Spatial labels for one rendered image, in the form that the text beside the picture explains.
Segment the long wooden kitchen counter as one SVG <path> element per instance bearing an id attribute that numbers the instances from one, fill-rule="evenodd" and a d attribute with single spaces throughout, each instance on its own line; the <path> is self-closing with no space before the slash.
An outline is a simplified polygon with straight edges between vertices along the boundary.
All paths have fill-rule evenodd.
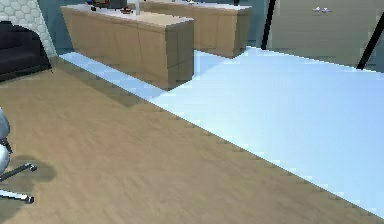
<path id="1" fill-rule="evenodd" d="M 198 0 L 142 0 L 140 9 L 194 20 L 194 47 L 214 55 L 235 58 L 247 47 L 251 6 Z"/>

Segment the light wooden kitchen counter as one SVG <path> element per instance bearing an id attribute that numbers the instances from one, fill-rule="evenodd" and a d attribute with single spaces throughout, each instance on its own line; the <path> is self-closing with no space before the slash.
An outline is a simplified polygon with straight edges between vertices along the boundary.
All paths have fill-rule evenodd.
<path id="1" fill-rule="evenodd" d="M 141 11 L 61 8 L 74 50 L 164 90 L 194 74 L 194 20 Z"/>

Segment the black appliance on counter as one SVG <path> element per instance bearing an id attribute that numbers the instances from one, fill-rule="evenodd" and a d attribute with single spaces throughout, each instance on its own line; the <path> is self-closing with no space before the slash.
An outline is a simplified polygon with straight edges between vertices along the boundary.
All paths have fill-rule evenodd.
<path id="1" fill-rule="evenodd" d="M 127 6 L 127 0 L 86 0 L 93 8 L 123 9 Z"/>

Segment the black sofa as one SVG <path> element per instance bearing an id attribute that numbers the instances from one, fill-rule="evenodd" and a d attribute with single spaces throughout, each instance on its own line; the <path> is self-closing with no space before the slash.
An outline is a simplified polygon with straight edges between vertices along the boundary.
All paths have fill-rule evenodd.
<path id="1" fill-rule="evenodd" d="M 35 31 L 10 21 L 0 22 L 0 82 L 51 68 Z"/>

